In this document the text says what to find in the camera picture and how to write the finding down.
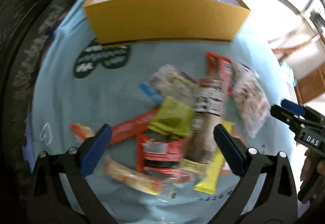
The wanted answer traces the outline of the person's right hand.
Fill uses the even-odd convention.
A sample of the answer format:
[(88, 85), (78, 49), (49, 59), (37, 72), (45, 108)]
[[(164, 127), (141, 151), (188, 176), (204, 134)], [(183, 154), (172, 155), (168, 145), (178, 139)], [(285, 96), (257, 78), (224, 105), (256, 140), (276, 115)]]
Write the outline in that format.
[(311, 154), (312, 151), (307, 149), (305, 152), (305, 161), (300, 174), (300, 181), (304, 181), (309, 176), (311, 168)]

